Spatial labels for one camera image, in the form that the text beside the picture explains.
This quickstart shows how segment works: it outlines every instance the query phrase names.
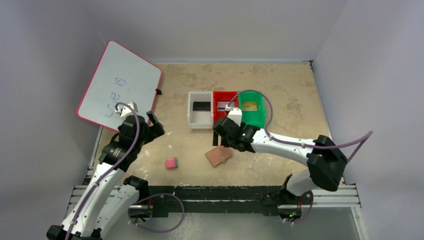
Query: white cable clip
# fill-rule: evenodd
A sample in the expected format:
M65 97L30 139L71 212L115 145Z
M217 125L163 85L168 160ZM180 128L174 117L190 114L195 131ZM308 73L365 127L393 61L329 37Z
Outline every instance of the white cable clip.
M123 110L123 108L124 108L124 106L122 106L122 105L119 105L118 107L113 107L113 109L115 110L115 113L117 113L117 114L121 114L122 113L122 110Z
M137 108L137 104L133 101L130 101L129 103L127 103L127 105L132 108L132 110L134 110L136 113L139 111ZM122 108L120 108L120 111L118 112L120 114L120 118L124 121L128 116L132 116L133 112L126 106L122 106Z
M232 108L230 107L230 105L225 105L225 111L226 111L226 112L231 111L231 109L232 109Z

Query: yellow object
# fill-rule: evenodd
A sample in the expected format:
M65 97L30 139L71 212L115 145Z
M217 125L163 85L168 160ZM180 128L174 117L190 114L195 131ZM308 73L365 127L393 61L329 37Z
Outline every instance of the yellow object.
M254 101L244 101L241 103L241 110L243 111L257 111L258 104Z

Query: white bin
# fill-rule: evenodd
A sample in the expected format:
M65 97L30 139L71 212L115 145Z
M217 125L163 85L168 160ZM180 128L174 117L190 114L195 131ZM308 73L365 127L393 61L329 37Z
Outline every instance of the white bin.
M189 91L187 122L189 129L211 129L214 124L212 91ZM210 102L210 111L193 111L193 102Z

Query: plastic container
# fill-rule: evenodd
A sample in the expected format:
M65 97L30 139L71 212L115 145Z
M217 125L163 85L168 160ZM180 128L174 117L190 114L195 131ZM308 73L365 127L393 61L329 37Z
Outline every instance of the plastic container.
M210 111L193 111L194 102L210 102ZM189 91L187 122L189 129L211 129L214 122L213 92Z
M213 122L218 121L222 117L226 117L225 111L218 111L218 102L229 102L237 91L214 91L213 92ZM235 99L235 107L239 106L239 98Z
M241 121L260 128L265 127L267 112L264 105L264 97L259 93L247 91L238 96L240 109L243 113Z

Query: green bin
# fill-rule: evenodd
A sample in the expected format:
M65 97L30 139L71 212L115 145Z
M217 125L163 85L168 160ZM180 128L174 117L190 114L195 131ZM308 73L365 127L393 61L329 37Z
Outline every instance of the green bin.
M260 128L265 127L267 112L262 95L253 91L243 92L238 96L238 107L243 113L242 122Z

